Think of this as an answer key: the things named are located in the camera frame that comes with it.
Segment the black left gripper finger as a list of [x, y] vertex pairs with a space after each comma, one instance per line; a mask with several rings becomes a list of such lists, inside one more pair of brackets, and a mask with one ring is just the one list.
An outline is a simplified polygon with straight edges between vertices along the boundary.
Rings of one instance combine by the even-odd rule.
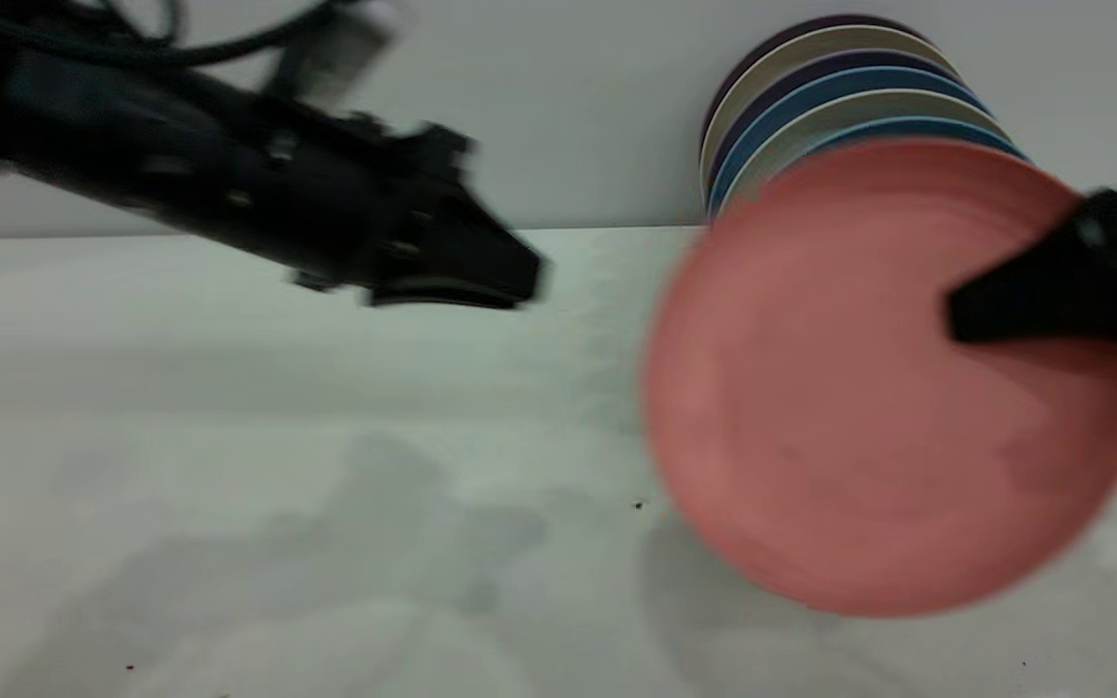
[[367, 287], [367, 305], [371, 306], [437, 304], [510, 310], [519, 308], [524, 303], [525, 296], [496, 290], [480, 284], [375, 284]]
[[389, 284], [480, 284], [537, 300], [544, 257], [516, 238], [469, 191], [413, 213], [392, 239]]

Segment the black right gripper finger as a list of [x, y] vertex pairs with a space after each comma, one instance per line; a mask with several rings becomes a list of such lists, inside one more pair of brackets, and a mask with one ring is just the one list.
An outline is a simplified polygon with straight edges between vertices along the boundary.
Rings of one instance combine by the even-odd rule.
[[1082, 200], [1019, 255], [961, 283], [945, 297], [945, 329], [958, 343], [1034, 337], [1117, 337], [1113, 268], [1099, 216], [1113, 195]]

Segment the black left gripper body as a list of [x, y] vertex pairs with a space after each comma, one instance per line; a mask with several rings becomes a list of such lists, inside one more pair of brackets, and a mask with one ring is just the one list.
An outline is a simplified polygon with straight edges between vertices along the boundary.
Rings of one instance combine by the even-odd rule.
[[314, 290], [483, 291], [451, 250], [472, 141], [443, 125], [389, 134], [376, 119], [257, 111], [252, 254]]

